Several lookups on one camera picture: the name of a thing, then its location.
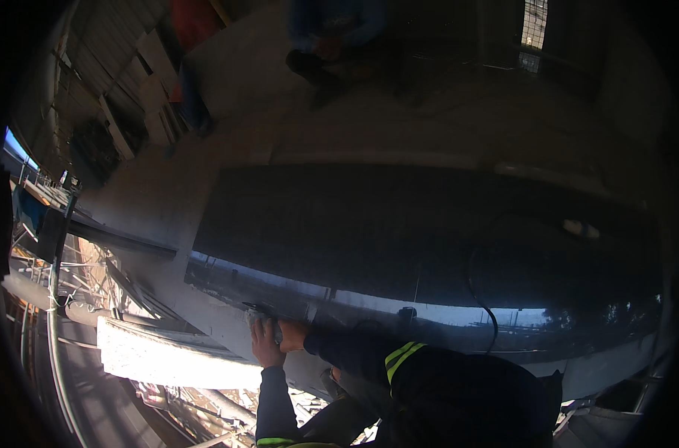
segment sky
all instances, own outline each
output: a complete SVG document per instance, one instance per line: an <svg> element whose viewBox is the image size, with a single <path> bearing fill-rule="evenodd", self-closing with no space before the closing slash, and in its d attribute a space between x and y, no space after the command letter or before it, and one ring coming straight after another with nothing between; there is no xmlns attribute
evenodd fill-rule
<svg viewBox="0 0 679 448"><path fill-rule="evenodd" d="M28 165L31 166L34 170L38 171L38 164L33 161L31 157L28 156L28 154L23 150L22 146L16 140L15 136L13 136L13 132L6 127L6 143L13 149L13 151L21 157L21 160L28 161Z"/></svg>

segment concrete floor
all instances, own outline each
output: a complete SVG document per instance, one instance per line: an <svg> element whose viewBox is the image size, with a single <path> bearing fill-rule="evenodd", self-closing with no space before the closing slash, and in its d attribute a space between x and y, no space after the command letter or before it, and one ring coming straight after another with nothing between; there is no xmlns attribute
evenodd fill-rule
<svg viewBox="0 0 679 448"><path fill-rule="evenodd" d="M345 162L523 175L654 211L664 258L675 258L679 194L669 169L657 153L611 130L581 98L518 70L486 69L479 76L470 65L454 65L424 79L418 86L424 101L415 108L370 81L310 112L311 90L284 67L287 42L276 13L256 13L190 55L217 120L212 135L186 135L169 160L163 148L145 148L101 190L80 199L103 224L177 247L172 261L115 252L159 300L236 354L254 360L244 314L183 281L223 168ZM288 356L286 370L289 379L319 387L324 366L303 352Z"/></svg>

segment hand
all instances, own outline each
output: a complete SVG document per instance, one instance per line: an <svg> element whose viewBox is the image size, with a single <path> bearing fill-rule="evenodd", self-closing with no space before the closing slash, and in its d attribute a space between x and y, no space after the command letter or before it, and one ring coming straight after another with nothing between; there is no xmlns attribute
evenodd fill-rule
<svg viewBox="0 0 679 448"><path fill-rule="evenodd" d="M275 323L272 319L267 319L263 327L260 319L255 320L251 329L252 354L262 368L278 365L282 367L285 363L285 354L280 351L279 345L275 342Z"/></svg>
<svg viewBox="0 0 679 448"><path fill-rule="evenodd" d="M280 350L283 353L304 350L304 338L309 334L309 327L296 320L280 320L282 330L282 343Z"/></svg>
<svg viewBox="0 0 679 448"><path fill-rule="evenodd" d="M312 52L325 61L336 61L342 54L342 38L320 37L315 43Z"/></svg>

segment yellow reflective tape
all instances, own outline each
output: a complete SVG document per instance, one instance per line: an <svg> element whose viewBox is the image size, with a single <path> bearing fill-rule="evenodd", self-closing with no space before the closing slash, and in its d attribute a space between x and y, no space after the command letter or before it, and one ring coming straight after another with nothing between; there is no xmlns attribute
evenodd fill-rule
<svg viewBox="0 0 679 448"><path fill-rule="evenodd" d="M397 372L397 368L402 365L404 361L406 361L407 358L420 348L424 347L426 344L417 344L414 345L412 348L407 350L407 353L403 354L401 358L399 358L399 361L395 365L392 366L391 369L387 371L387 379L389 380L389 385L392 386L392 377L394 377L394 372Z"/></svg>
<svg viewBox="0 0 679 448"><path fill-rule="evenodd" d="M277 445L280 443L294 444L294 440L285 439L283 437L263 437L262 439L257 441L256 445L258 447L264 447L265 445Z"/></svg>
<svg viewBox="0 0 679 448"><path fill-rule="evenodd" d="M409 347L411 347L414 344L415 344L414 342L407 342L402 346L402 348L398 348L397 350L389 354L389 356L385 358L385 365L389 364L394 358L397 358L398 356L409 350Z"/></svg>

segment red clothing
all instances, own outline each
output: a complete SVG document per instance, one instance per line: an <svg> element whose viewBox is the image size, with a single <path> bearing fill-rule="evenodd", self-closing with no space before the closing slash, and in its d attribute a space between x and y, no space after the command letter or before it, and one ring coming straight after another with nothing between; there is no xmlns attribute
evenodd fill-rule
<svg viewBox="0 0 679 448"><path fill-rule="evenodd" d="M170 18L177 40L186 54L218 32L222 23L209 0L170 0ZM183 93L177 82L169 101L183 101Z"/></svg>

